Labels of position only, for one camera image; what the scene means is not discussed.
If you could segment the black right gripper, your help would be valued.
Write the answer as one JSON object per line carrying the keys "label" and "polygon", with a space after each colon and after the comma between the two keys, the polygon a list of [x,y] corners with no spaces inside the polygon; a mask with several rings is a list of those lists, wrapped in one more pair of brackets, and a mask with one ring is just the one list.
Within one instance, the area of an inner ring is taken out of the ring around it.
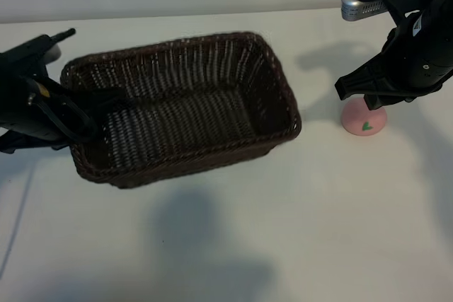
{"label": "black right gripper", "polygon": [[340,77],[338,97],[363,94],[370,111],[440,90],[452,76],[452,9],[430,4],[395,22],[380,54]]}

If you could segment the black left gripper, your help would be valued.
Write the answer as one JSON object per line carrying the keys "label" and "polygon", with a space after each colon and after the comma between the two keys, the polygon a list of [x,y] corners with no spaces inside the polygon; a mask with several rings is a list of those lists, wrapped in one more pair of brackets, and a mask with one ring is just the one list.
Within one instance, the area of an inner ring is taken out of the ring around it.
{"label": "black left gripper", "polygon": [[74,94],[48,78],[46,66],[35,57],[1,54],[1,152],[92,141],[94,120],[102,120],[126,100],[122,88],[104,88],[87,95],[86,112]]}

